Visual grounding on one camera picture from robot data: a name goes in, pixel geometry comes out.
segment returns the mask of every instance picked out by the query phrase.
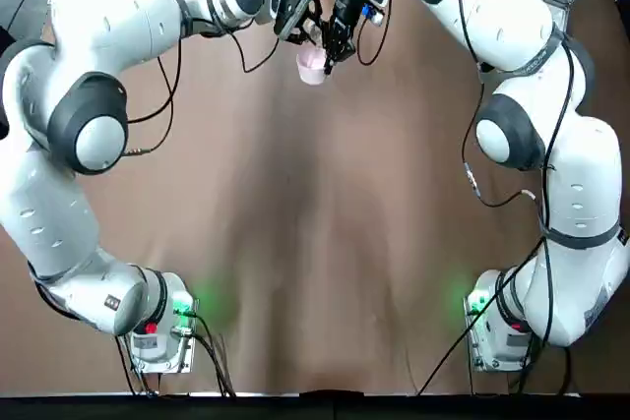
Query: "green light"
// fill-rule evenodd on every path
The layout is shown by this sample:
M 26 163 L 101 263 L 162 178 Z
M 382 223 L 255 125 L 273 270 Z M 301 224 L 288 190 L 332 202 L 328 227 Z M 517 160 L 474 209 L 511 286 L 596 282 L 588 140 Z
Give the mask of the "green light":
M 483 310 L 485 303 L 489 300 L 487 290 L 474 290 L 471 295 L 469 295 L 469 304 L 471 305 L 471 311 L 474 313 L 479 313 Z
M 186 314 L 192 312 L 192 307 L 187 300 L 174 299 L 173 300 L 173 313 L 174 314 Z M 190 317 L 185 315 L 179 316 L 179 326 L 188 328 L 190 326 Z

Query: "black cable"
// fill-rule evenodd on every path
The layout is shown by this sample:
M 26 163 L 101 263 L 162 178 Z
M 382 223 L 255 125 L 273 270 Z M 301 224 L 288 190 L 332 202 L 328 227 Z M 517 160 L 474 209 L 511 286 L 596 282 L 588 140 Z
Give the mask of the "black cable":
M 216 352 L 200 334 L 193 333 L 192 336 L 201 343 L 201 345 L 204 347 L 204 349 L 210 356 L 210 359 L 213 361 L 213 364 L 215 365 L 215 371 L 217 372 L 217 380 L 219 382 L 220 390 L 224 389 L 225 392 L 227 392 L 229 396 L 236 397 L 236 392 L 231 387 L 231 385 L 227 382 L 227 379 L 225 378 L 223 371 L 219 367 L 220 364 L 219 364 L 219 360 L 217 359 Z
M 9 25 L 7 25 L 7 31 L 9 31 L 11 29 L 11 26 L 13 25 L 13 22 L 16 20 L 16 17 L 18 17 L 18 13 L 20 12 L 20 9 L 22 9 L 22 6 L 24 5 L 25 1 L 26 0 L 21 0 L 20 4 L 18 4 L 18 8 L 16 8 L 16 11 L 11 16 L 11 20 L 9 21 Z
M 390 27 L 390 19 L 392 18 L 392 0 L 389 0 L 389 5 L 387 6 L 387 20 L 385 21 L 385 29 L 383 30 L 383 36 L 381 36 L 381 42 L 378 45 L 376 53 L 372 57 L 372 59 L 368 61 L 364 61 L 361 58 L 361 34 L 363 33 L 363 27 L 365 27 L 365 23 L 367 22 L 367 18 L 363 19 L 363 23 L 361 24 L 361 28 L 358 31 L 358 38 L 356 39 L 356 57 L 358 58 L 358 62 L 363 66 L 371 66 L 376 62 L 378 56 L 381 54 L 381 50 L 383 49 L 383 45 L 385 44 L 385 38 L 387 37 L 387 30 Z
M 166 76 L 166 72 L 164 70 L 164 67 L 161 63 L 160 58 L 157 59 L 157 63 L 159 64 L 159 69 L 161 70 L 161 73 L 164 77 L 164 81 L 166 82 L 166 86 L 168 87 L 168 98 L 166 99 L 166 102 L 158 109 L 155 110 L 153 112 L 151 112 L 148 115 L 145 115 L 143 117 L 139 117 L 139 118 L 132 118 L 131 120 L 129 120 L 127 123 L 130 124 L 134 124 L 134 123 L 142 123 L 142 122 L 146 122 L 148 120 L 151 120 L 154 117 L 157 117 L 158 115 L 160 115 L 169 104 L 173 104 L 173 96 L 175 95 L 175 92 L 177 91 L 177 87 L 179 86 L 179 77 L 181 74 L 181 38 L 179 39 L 179 41 L 177 42 L 177 71 L 175 72 L 175 82 L 173 84 L 173 89 L 170 89 L 170 83 L 168 82 L 168 77 Z
M 165 107 L 170 104 L 170 115 L 168 117 L 168 125 L 166 126 L 166 130 L 164 131 L 164 134 L 162 135 L 162 137 L 151 148 L 133 148 L 133 149 L 125 151 L 123 153 L 123 157 L 142 156 L 142 155 L 154 152 L 155 150 L 157 150 L 159 147 L 161 147 L 164 144 L 164 142 L 168 138 L 168 135 L 170 134 L 170 130 L 172 129 L 173 117 L 175 115 L 175 104 L 173 101 L 173 96 L 175 95 L 175 89 L 177 88 L 177 84 L 179 83 L 179 73 L 181 70 L 181 38 L 179 39 L 179 43 L 178 43 L 177 73 L 175 76 L 175 86 L 173 87 L 173 89 L 170 88 L 170 82 L 168 81 L 168 77 L 166 76 L 166 72 L 159 58 L 157 59 L 157 62 L 159 63 L 159 68 L 166 82 L 166 87 L 168 88 L 168 102 L 165 103 L 161 108 L 159 108 L 155 112 L 152 112 L 145 117 L 138 118 L 135 121 L 130 121 L 129 123 L 139 123 L 141 121 L 144 122 L 144 121 L 150 120 L 151 118 L 154 118 L 155 116 L 160 115 L 164 111 Z
M 77 317 L 75 314 L 67 312 L 67 311 L 63 310 L 62 308 L 60 308 L 59 306 L 57 306 L 57 304 L 55 304 L 51 300 L 50 295 L 48 294 L 46 289 L 44 289 L 43 286 L 40 283 L 38 283 L 38 282 L 35 283 L 35 289 L 37 289 L 37 294 L 39 294 L 39 297 L 41 297 L 41 300 L 43 300 L 46 303 L 46 305 L 50 309 L 55 311 L 57 314 L 61 315 L 62 317 L 65 317 L 66 319 L 69 319 L 69 320 L 80 320 L 79 317 Z
M 571 56 L 571 50 L 569 46 L 567 46 L 566 41 L 562 41 L 562 48 L 564 49 L 565 54 L 567 55 L 567 61 L 569 62 L 569 84 L 567 87 L 567 93 L 564 97 L 564 102 L 562 103 L 562 108 L 560 109 L 560 114 L 558 115 L 558 120 L 553 129 L 553 133 L 551 134 L 551 140 L 549 141 L 549 146 L 547 147 L 547 151 L 544 155 L 544 161 L 542 162 L 542 201 L 544 204 L 544 228 L 549 230 L 550 228 L 550 212 L 549 212 L 549 196 L 547 190 L 547 171 L 549 169 L 549 160 L 551 158 L 551 153 L 553 152 L 553 146 L 555 145 L 556 138 L 560 131 L 560 126 L 562 125 L 562 121 L 564 119 L 564 115 L 566 114 L 567 108 L 569 107 L 569 101 L 571 99 L 571 92 L 573 91 L 573 81 L 575 76 L 575 65 L 573 64 L 573 57 Z M 553 276 L 551 271 L 551 262 L 549 258 L 549 248 L 547 245 L 546 238 L 543 239 L 544 244 L 544 257 L 546 264 L 546 275 L 547 275 L 547 290 L 548 290 L 548 318 L 547 325 L 544 331 L 544 336 L 541 341 L 540 350 L 537 352 L 536 356 L 533 356 L 532 361 L 530 362 L 530 369 L 523 370 L 522 376 L 519 381 L 519 393 L 523 392 L 525 388 L 525 384 L 527 382 L 527 378 L 529 372 L 534 368 L 534 365 L 540 359 L 540 355 L 547 342 L 549 341 L 549 336 L 551 334 L 551 325 L 553 323 Z
M 431 381 L 433 380 L 433 378 L 435 377 L 435 375 L 438 373 L 438 371 L 440 370 L 440 368 L 442 368 L 442 366 L 444 365 L 444 363 L 446 362 L 446 360 L 449 358 L 449 356 L 451 355 L 451 353 L 453 351 L 455 351 L 455 348 L 457 348 L 457 346 L 462 342 L 462 340 L 469 334 L 469 332 L 474 328 L 475 324 L 479 321 L 479 319 L 483 316 L 483 314 L 485 313 L 485 311 L 490 307 L 490 305 L 492 304 L 492 302 L 494 302 L 496 300 L 496 298 L 498 297 L 498 295 L 503 291 L 503 289 L 505 287 L 507 287 L 507 285 L 512 281 L 512 279 L 514 277 L 516 277 L 516 275 L 525 267 L 525 265 L 528 263 L 528 261 L 534 256 L 534 254 L 538 251 L 538 248 L 540 248 L 540 245 L 542 244 L 542 238 L 540 238 L 538 240 L 538 242 L 536 243 L 535 247 L 530 251 L 530 253 L 526 256 L 526 258 L 523 260 L 522 263 L 520 263 L 517 268 L 509 275 L 509 277 L 506 277 L 503 281 L 503 283 L 497 288 L 497 290 L 494 292 L 494 294 L 492 295 L 492 297 L 490 297 L 490 299 L 487 301 L 487 303 L 485 304 L 485 306 L 479 311 L 479 313 L 477 314 L 477 316 L 474 318 L 474 320 L 472 321 L 472 323 L 470 325 L 468 325 L 466 327 L 466 329 L 462 332 L 462 334 L 460 334 L 460 336 L 458 336 L 458 338 L 455 340 L 455 342 L 451 345 L 451 347 L 448 349 L 448 351 L 446 352 L 446 354 L 444 356 L 442 356 L 442 359 L 440 360 L 440 362 L 437 364 L 437 366 L 435 367 L 435 369 L 433 369 L 433 371 L 431 372 L 430 376 L 428 377 L 428 379 L 424 382 L 424 384 L 422 385 L 422 388 L 420 388 L 420 390 L 418 391 L 418 395 L 422 395 L 424 393 L 424 391 L 426 390 L 426 388 L 429 386 L 429 384 L 431 383 Z
M 466 42 L 466 46 L 469 49 L 469 53 L 471 54 L 472 60 L 476 64 L 477 68 L 479 70 L 481 70 L 481 65 L 479 63 L 479 59 L 478 59 L 478 57 L 476 55 L 476 52 L 474 51 L 473 43 L 471 42 L 471 38 L 469 36 L 468 26 L 466 25 L 466 15 L 464 13 L 464 1 L 463 0 L 458 0 L 458 7 L 459 7 L 459 11 L 460 11 L 460 22 L 462 23 L 462 33 L 464 35 L 464 41 Z M 467 176 L 469 177 L 469 180 L 471 181 L 471 185 L 474 188 L 475 194 L 476 194 L 477 198 L 479 199 L 479 201 L 482 204 L 484 204 L 486 207 L 490 207 L 491 209 L 498 209 L 500 207 L 503 207 L 503 206 L 506 206 L 506 205 L 510 204 L 512 201 L 514 201 L 519 196 L 527 195 L 529 197 L 532 197 L 532 196 L 534 196 L 534 194 L 529 194 L 529 193 L 524 192 L 523 190 L 521 190 L 521 191 L 515 192 L 514 194 L 512 194 L 507 199 L 504 199 L 501 202 L 491 203 L 491 202 L 486 201 L 483 198 L 483 196 L 481 195 L 481 192 L 478 190 L 476 182 L 474 182 L 473 172 L 471 171 L 470 166 L 469 166 L 468 162 L 466 161 L 466 143 L 467 143 L 469 135 L 471 133 L 471 129 L 473 128 L 474 119 L 476 118 L 476 115 L 477 115 L 479 109 L 481 108 L 481 104 L 483 103 L 483 96 L 484 96 L 484 94 L 485 94 L 485 84 L 481 83 L 481 89 L 479 91 L 479 99 L 477 101 L 476 107 L 474 108 L 474 113 L 472 114 L 471 121 L 470 121 L 470 123 L 469 123 L 469 125 L 468 125 L 468 127 L 466 129 L 466 132 L 464 133 L 464 138 L 462 139 L 462 148 L 461 148 L 462 164 L 464 165 L 464 168 L 467 171 Z
M 241 62 L 241 65 L 243 67 L 243 72 L 245 74 L 253 73 L 258 68 L 260 68 L 262 65 L 264 65 L 274 55 L 274 53 L 276 52 L 276 49 L 278 49 L 278 45 L 280 44 L 280 39 L 276 38 L 276 43 L 274 44 L 274 47 L 269 52 L 269 54 L 267 56 L 265 56 L 265 58 L 263 58 L 263 60 L 260 61 L 255 66 L 252 66 L 251 68 L 247 68 L 247 66 L 245 65 L 245 54 L 243 53 L 243 48 L 240 45 L 240 42 L 238 41 L 238 38 L 236 38 L 236 35 L 234 34 L 235 31 L 245 30 L 245 28 L 243 28 L 243 29 L 235 29 L 235 30 L 228 29 L 225 25 L 222 24 L 221 20 L 219 19 L 219 17 L 217 16 L 217 14 L 214 11 L 211 10 L 210 11 L 210 15 L 213 18 L 213 22 L 209 22 L 206 19 L 200 19 L 200 18 L 194 18 L 194 19 L 192 19 L 192 22 L 193 23 L 199 22 L 199 23 L 202 23 L 202 24 L 210 25 L 212 27 L 216 27 L 216 28 L 218 28 L 220 30 L 220 32 L 222 34 L 228 34 L 234 40 L 234 43 L 236 43 L 236 47 L 238 48 L 238 54 L 240 55 L 240 62 Z
M 118 348 L 118 355 L 120 356 L 120 364 L 122 364 L 122 370 L 125 373 L 125 380 L 127 381 L 127 387 L 129 388 L 129 392 L 132 395 L 138 395 L 137 392 L 134 391 L 133 386 L 131 385 L 131 379 L 129 379 L 129 371 L 127 370 L 127 364 L 125 363 L 125 357 L 122 354 L 122 348 L 120 347 L 120 340 L 117 336 L 114 337 L 114 341 L 116 342 L 116 348 Z
M 220 343 L 215 343 L 215 338 L 213 337 L 212 333 L 210 332 L 210 328 L 208 327 L 208 324 L 206 323 L 206 321 L 204 320 L 204 318 L 199 315 L 196 314 L 195 312 L 185 312 L 182 315 L 186 316 L 186 317 L 192 317 L 197 319 L 199 322 L 201 322 L 201 324 L 204 327 L 204 331 L 206 332 L 206 335 L 208 337 L 208 341 L 209 341 L 209 345 L 211 347 L 211 349 L 214 352 L 219 352 L 219 356 L 221 358 L 220 363 L 218 365 L 215 366 L 216 369 L 220 369 L 223 373 L 223 376 L 226 380 L 226 386 L 229 387 L 230 389 L 233 389 L 232 387 L 232 379 L 231 379 L 231 375 L 229 373 L 229 369 L 227 367 L 227 350 L 225 348 L 225 342 L 223 340 L 223 337 L 220 337 Z
M 471 395 L 474 395 L 474 387 L 473 387 L 473 366 L 471 363 L 471 341 L 468 337 L 466 337 L 466 356 L 469 358 L 468 366 L 469 366 L 469 388 L 471 389 Z
M 564 350 L 564 377 L 562 378 L 562 386 L 557 395 L 565 395 L 571 387 L 571 380 L 573 379 L 573 362 L 571 360 L 571 349 L 568 346 L 563 348 Z
M 133 358 L 131 356 L 131 349 L 129 347 L 129 343 L 127 342 L 127 338 L 125 336 L 122 337 L 122 342 L 125 345 L 125 349 L 127 350 L 127 358 L 129 359 L 130 371 L 136 375 L 136 378 L 140 382 L 140 385 L 142 386 L 142 389 L 144 393 L 147 395 L 147 397 L 157 397 L 158 394 L 154 390 L 149 388 L 149 384 L 147 383 L 147 377 L 145 376 L 145 373 L 140 371 L 140 369 L 135 365 Z

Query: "connector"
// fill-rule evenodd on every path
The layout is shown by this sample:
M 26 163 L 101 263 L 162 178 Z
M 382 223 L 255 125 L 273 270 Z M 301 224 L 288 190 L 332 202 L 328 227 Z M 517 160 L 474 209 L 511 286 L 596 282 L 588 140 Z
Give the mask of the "connector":
M 474 179 L 473 172 L 471 171 L 471 167 L 469 166 L 467 162 L 464 163 L 464 169 L 466 170 L 466 177 L 469 179 L 469 182 L 471 183 L 472 190 L 474 191 L 476 196 L 481 199 L 481 191 L 479 190 L 479 187 L 476 185 L 476 180 Z
M 190 327 L 173 327 L 170 332 L 182 338 L 190 338 L 193 335 L 193 329 Z

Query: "end effector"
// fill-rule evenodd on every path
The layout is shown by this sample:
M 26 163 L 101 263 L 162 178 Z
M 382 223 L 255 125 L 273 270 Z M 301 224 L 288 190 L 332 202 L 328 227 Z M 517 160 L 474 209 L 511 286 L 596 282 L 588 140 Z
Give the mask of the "end effector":
M 347 60 L 356 51 L 354 29 L 361 16 L 380 26 L 389 0 L 335 0 L 328 22 L 322 23 L 322 45 L 326 50 L 324 72 L 331 74 L 333 66 Z

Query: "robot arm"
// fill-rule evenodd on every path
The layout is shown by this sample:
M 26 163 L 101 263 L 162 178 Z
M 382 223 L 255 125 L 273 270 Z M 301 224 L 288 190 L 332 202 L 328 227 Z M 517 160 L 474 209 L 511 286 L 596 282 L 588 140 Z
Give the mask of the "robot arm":
M 567 346 L 593 324 L 630 264 L 628 237 L 619 227 L 617 138 L 607 124 L 576 112 L 593 88 L 593 63 L 577 41 L 558 30 L 542 0 L 421 1 L 468 48 L 462 26 L 466 19 L 479 62 L 507 78 L 476 120 L 481 149 L 507 167 L 543 165 L 569 84 L 571 65 L 561 43 L 570 51 L 573 83 L 549 160 L 550 225 L 543 228 L 553 274 L 549 342 Z M 370 0 L 336 1 L 324 34 L 327 74 L 354 52 L 353 30 L 365 3 Z M 472 351 L 478 369 L 520 370 L 531 333 L 545 334 L 550 301 L 545 251 L 539 248 L 476 323 Z M 487 303 L 514 270 L 483 274 L 466 302 L 467 312 Z
M 193 299 L 177 275 L 99 247 L 74 173 L 105 172 L 126 147 L 122 71 L 195 33 L 268 23 L 277 1 L 51 0 L 55 44 L 19 42 L 1 58 L 9 133 L 0 140 L 0 221 L 45 293 L 97 330 L 130 333 L 144 372 L 186 371 L 184 340 L 172 331 L 188 327 L 179 314 Z

